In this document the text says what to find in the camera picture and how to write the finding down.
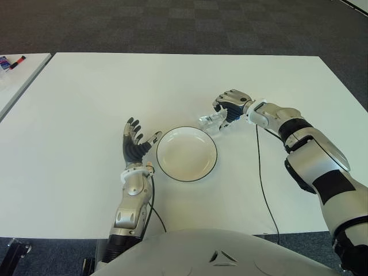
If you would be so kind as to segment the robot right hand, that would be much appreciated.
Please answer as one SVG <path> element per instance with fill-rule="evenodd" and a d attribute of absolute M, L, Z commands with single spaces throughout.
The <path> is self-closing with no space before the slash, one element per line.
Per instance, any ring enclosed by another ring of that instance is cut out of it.
<path fill-rule="evenodd" d="M 216 112 L 221 109 L 227 111 L 227 116 L 219 126 L 219 130 L 238 120 L 245 113 L 244 108 L 248 102 L 251 102 L 251 97 L 239 90 L 231 89 L 220 94 L 212 104 Z"/>

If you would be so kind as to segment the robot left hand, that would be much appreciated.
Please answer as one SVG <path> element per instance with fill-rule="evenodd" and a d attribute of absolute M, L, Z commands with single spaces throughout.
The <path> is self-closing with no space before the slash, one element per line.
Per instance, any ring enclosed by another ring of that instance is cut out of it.
<path fill-rule="evenodd" d="M 133 117 L 129 118 L 122 135 L 122 152 L 126 166 L 142 163 L 143 157 L 160 140 L 162 134 L 161 131 L 157 131 L 143 141 L 144 134 L 141 131 L 140 121 Z"/>

